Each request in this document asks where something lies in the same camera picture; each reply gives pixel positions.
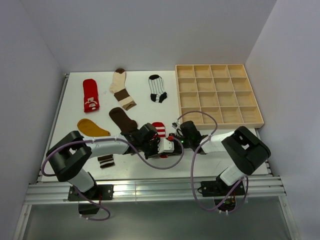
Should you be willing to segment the red white striped sock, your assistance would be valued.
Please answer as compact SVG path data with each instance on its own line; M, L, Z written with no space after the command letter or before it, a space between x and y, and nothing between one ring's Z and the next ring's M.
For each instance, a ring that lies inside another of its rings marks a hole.
M165 125L162 122L153 122L152 125L157 130L157 136L155 138L155 145L154 145L154 153L152 157L160 157L162 159L168 158L168 154L161 152L159 153L159 145L166 146L168 143L168 140L166 138L166 128Z

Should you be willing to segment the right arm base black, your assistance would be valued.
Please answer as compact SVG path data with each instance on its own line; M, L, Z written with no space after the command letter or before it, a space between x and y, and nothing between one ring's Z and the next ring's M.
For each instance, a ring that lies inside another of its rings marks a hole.
M203 198L206 197L225 197L227 198L217 208L219 213L232 213L247 201L249 191L249 178L242 177L239 183L234 183L231 186L226 185L220 177L216 180L201 181L198 193Z

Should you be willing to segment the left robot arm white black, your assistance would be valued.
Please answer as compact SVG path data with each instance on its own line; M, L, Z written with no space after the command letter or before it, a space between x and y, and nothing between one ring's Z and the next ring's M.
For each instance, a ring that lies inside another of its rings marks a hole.
M88 159L148 151L156 136L157 130L150 123L138 130L108 137L84 137L75 130L46 153L44 164L49 162L59 182L69 182L82 197L91 200L96 197L98 188L91 174L83 169Z

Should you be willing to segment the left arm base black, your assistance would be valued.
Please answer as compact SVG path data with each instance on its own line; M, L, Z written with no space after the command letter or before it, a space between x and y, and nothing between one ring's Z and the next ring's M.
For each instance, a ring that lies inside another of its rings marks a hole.
M114 185L113 184L102 184L102 185L95 185L93 188L86 192L81 192L81 194L86 197L87 199L91 201L97 201L98 204L100 204L102 201L110 201L113 199L113 193L114 193ZM76 191L74 186L71 186L69 188L69 193L67 200L69 202L80 202L80 201L86 201L83 197L79 195L79 193ZM99 211L99 207L93 205L92 203L79 203L78 204L78 212L81 215L85 215L88 217L92 217L93 215L97 214Z

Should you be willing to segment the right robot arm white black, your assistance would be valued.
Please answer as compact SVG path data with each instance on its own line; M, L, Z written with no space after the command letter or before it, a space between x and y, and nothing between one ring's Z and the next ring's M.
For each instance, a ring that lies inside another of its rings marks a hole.
M216 189L222 195L229 194L239 179L252 175L271 156L270 149L245 126L223 134L202 135L189 120L177 127L177 136L184 148L196 154L228 153L233 164L216 178Z

